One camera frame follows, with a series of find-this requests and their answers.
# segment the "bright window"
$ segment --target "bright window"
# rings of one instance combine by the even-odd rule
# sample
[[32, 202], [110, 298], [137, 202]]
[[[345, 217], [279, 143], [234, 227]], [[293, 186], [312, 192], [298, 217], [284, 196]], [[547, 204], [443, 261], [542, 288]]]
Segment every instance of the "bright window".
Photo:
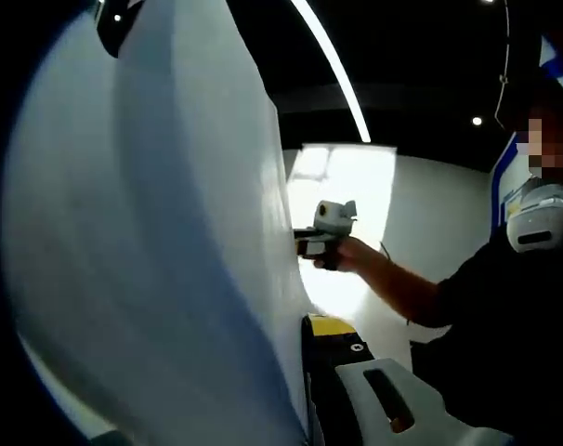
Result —
[[[320, 200], [356, 201], [358, 221], [352, 235], [380, 248], [395, 174], [395, 149], [378, 146], [310, 144], [298, 153], [288, 180], [294, 228], [312, 226]], [[299, 260], [302, 281], [321, 311], [349, 319], [368, 287], [355, 274], [315, 269]]]

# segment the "cable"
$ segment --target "cable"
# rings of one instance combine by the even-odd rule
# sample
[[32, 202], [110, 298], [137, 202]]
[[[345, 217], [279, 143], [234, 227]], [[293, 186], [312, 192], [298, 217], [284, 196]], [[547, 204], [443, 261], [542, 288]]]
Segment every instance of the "cable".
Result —
[[504, 74], [501, 74], [500, 76], [500, 82], [502, 84], [501, 86], [501, 95], [498, 98], [498, 104], [496, 105], [496, 111], [494, 112], [494, 118], [496, 119], [496, 122], [498, 124], [500, 124], [500, 126], [502, 128], [504, 128], [503, 123], [501, 123], [500, 119], [498, 119], [498, 111], [501, 109], [501, 103], [503, 102], [503, 96], [504, 96], [504, 89], [506, 88], [506, 85], [508, 84], [508, 55], [509, 55], [509, 50], [510, 50], [510, 46], [511, 46], [511, 26], [510, 26], [510, 19], [508, 17], [508, 3], [506, 0], [504, 0], [504, 13], [506, 15], [506, 54], [504, 56]]
[[383, 242], [381, 242], [381, 247], [383, 248], [383, 251], [385, 251], [386, 258], [388, 258], [389, 262], [393, 262], [393, 260], [391, 260], [391, 254], [387, 251]]

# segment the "white curved surface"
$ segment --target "white curved surface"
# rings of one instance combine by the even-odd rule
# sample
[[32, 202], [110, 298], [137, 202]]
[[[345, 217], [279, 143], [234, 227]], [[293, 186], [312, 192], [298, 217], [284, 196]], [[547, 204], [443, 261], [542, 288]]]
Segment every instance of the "white curved surface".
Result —
[[121, 57], [78, 18], [3, 196], [21, 333], [141, 444], [300, 444], [310, 310], [275, 110], [223, 0], [147, 2]]

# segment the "blue stripe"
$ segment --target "blue stripe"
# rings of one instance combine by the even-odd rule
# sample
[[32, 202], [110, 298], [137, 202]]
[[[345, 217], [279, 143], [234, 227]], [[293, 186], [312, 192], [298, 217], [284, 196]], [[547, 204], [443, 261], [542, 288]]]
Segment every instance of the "blue stripe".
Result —
[[500, 204], [498, 199], [498, 186], [501, 183], [501, 178], [506, 168], [513, 162], [517, 156], [517, 134], [511, 139], [510, 144], [506, 149], [504, 149], [503, 156], [498, 161], [496, 166], [494, 166], [494, 176], [492, 177], [492, 190], [491, 190], [491, 207], [492, 207], [492, 219], [491, 219], [491, 233], [493, 234], [496, 229], [500, 226]]
[[542, 65], [542, 68], [544, 68], [550, 76], [558, 79], [563, 76], [563, 59], [560, 56], [556, 56]]
[[504, 202], [501, 203], [499, 220], [500, 221], [498, 222], [498, 224], [499, 224], [499, 226], [502, 226], [505, 223], [505, 221], [504, 221]]

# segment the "man's arm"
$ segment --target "man's arm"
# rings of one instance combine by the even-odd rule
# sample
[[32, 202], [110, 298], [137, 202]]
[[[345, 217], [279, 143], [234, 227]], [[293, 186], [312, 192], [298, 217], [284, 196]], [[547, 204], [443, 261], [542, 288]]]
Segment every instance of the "man's arm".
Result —
[[373, 261], [358, 265], [354, 272], [404, 318], [424, 327], [444, 327], [450, 322], [439, 305], [439, 287], [391, 262], [374, 251]]
[[[472, 295], [470, 288], [477, 286], [478, 278], [490, 273], [494, 250], [506, 243], [505, 238], [505, 230], [498, 230], [489, 243], [441, 283], [433, 283], [396, 265], [367, 244], [351, 237], [339, 245], [339, 269], [360, 275], [404, 318], [425, 327], [444, 327], [453, 323], [466, 308], [473, 307], [473, 302], [467, 299], [462, 302], [461, 298]], [[315, 266], [322, 267], [322, 262], [315, 260]]]
[[[440, 312], [439, 287], [394, 264], [358, 239], [348, 237], [338, 247], [338, 269], [355, 272], [404, 318], [426, 327], [449, 324]], [[315, 267], [322, 268], [315, 259]]]

